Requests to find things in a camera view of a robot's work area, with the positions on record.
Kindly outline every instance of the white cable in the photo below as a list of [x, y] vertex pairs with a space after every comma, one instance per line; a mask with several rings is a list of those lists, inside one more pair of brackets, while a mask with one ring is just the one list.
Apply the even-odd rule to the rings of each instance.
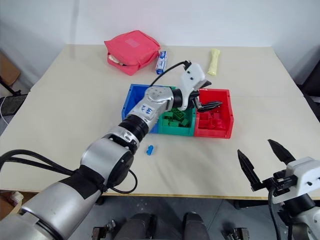
[[1, 118], [3, 119], [3, 121], [5, 122], [5, 124], [8, 125], [9, 123], [5, 120], [4, 116], [2, 116], [2, 111], [1, 111], [1, 109], [2, 109], [2, 104], [4, 104], [6, 98], [7, 98], [7, 97], [5, 96], [4, 99], [2, 100], [1, 105], [0, 105], [0, 116], [1, 116]]

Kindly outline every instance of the table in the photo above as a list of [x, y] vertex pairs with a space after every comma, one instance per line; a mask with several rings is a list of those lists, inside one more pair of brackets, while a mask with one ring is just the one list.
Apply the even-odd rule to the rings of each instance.
[[[168, 65], [183, 60], [206, 71], [210, 47], [166, 46]], [[148, 134], [131, 169], [138, 177], [132, 195], [267, 199], [252, 192], [237, 157], [241, 149], [261, 180], [285, 168], [267, 139], [283, 144], [296, 158], [320, 159], [320, 124], [271, 47], [218, 47], [217, 76], [211, 88], [229, 89], [234, 115], [231, 139]], [[90, 143], [121, 121], [130, 84], [148, 84], [155, 63], [128, 76], [106, 63], [103, 45], [66, 45], [37, 82], [0, 137], [0, 154], [12, 149], [38, 152], [69, 169], [79, 167]], [[157, 84], [175, 86], [182, 67]], [[154, 145], [152, 156], [145, 152]], [[65, 178], [27, 165], [6, 163], [0, 189], [39, 192]], [[133, 186], [129, 175], [118, 186]], [[106, 195], [116, 195], [110, 191]], [[320, 190], [310, 194], [320, 199]]]

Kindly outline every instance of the pink bag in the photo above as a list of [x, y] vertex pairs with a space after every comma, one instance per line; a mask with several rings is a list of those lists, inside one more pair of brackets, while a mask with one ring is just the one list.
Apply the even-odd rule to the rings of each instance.
[[[121, 34], [104, 44], [108, 49], [107, 62], [130, 76], [157, 58], [160, 50], [156, 40], [139, 30]], [[112, 61], [109, 55], [120, 63]]]

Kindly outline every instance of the blue bin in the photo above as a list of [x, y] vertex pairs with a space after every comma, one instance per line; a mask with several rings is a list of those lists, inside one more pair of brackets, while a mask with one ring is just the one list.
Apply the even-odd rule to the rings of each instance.
[[[131, 111], [131, 109], [133, 109], [134, 106], [138, 102], [140, 102], [140, 100], [144, 97], [145, 91], [147, 90], [148, 87], [149, 85], [145, 85], [145, 84], [131, 84], [130, 89], [128, 91], [128, 95], [126, 96], [126, 100], [124, 102], [124, 105], [121, 111], [122, 120], [125, 119], [125, 117]], [[158, 133], [158, 122], [151, 129], [150, 133], [153, 133], [153, 134]]]

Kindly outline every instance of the cable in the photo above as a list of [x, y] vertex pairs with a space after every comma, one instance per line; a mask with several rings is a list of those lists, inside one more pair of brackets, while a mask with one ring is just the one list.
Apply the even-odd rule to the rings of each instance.
[[10, 157], [9, 160], [5, 161], [6, 163], [19, 163], [19, 164], [26, 164], [26, 165], [30, 165], [30, 166], [34, 166], [34, 167], [38, 167], [38, 168], [42, 168], [42, 169], [46, 169], [46, 170], [50, 170], [59, 174], [65, 174], [65, 175], [69, 175], [66, 172], [60, 171], [52, 166], [46, 165], [46, 164], [42, 164], [36, 161], [31, 161], [31, 160], [27, 160], [24, 158], [20, 158], [20, 157]]
[[279, 227], [275, 218], [275, 210], [274, 210], [274, 204], [272, 202], [272, 198], [274, 196], [274, 193], [276, 191], [276, 188], [273, 187], [270, 189], [269, 191], [269, 195], [268, 195], [268, 207], [269, 207], [269, 211], [270, 211], [270, 215], [273, 221], [273, 225], [274, 225], [274, 229], [275, 229], [275, 234], [276, 234], [276, 240], [281, 240], [281, 235], [280, 235], [280, 231], [279, 231]]
[[137, 188], [137, 186], [138, 186], [138, 178], [137, 178], [137, 176], [135, 175], [135, 173], [134, 173], [133, 171], [131, 171], [130, 169], [129, 169], [129, 173], [132, 174], [132, 176], [134, 177], [134, 181], [135, 181], [134, 187], [133, 187], [130, 191], [121, 191], [121, 190], [118, 190], [118, 189], [114, 188], [113, 186], [110, 187], [110, 189], [112, 189], [113, 191], [115, 191], [115, 192], [117, 192], [117, 193], [119, 193], [119, 194], [130, 194], [130, 193], [132, 193], [134, 190], [136, 190], [136, 188]]
[[7, 162], [14, 155], [27, 155], [27, 156], [34, 157], [34, 158], [52, 166], [53, 168], [58, 170], [60, 173], [63, 173], [63, 174], [69, 175], [69, 176], [71, 176], [74, 173], [74, 171], [63, 167], [63, 166], [51, 161], [50, 159], [48, 159], [48, 158], [46, 158], [46, 157], [44, 157], [34, 151], [29, 151], [29, 150], [24, 150], [24, 149], [11, 150], [11, 151], [4, 153], [2, 156], [0, 156], [0, 170], [1, 170], [2, 166], [4, 165], [4, 163]]
[[1, 105], [0, 105], [0, 116], [1, 116], [1, 118], [3, 119], [4, 123], [8, 126], [9, 123], [5, 120], [4, 116], [2, 116], [2, 111], [1, 111], [2, 105], [4, 104], [6, 98], [7, 98], [7, 97], [5, 96], [4, 99], [3, 99], [2, 102], [1, 102]]
[[161, 78], [163, 75], [165, 75], [167, 72], [169, 72], [170, 70], [172, 70], [172, 69], [174, 69], [174, 68], [176, 68], [176, 67], [178, 67], [179, 65], [182, 65], [182, 64], [184, 64], [186, 67], [187, 67], [187, 66], [189, 67], [190, 62], [188, 62], [188, 61], [181, 61], [181, 62], [178, 62], [177, 64], [169, 67], [169, 68], [168, 68], [167, 70], [165, 70], [161, 75], [159, 75], [155, 80], [153, 80], [153, 82], [150, 84], [149, 87], [152, 87], [152, 86], [155, 84], [155, 82], [158, 81], [158, 79]]

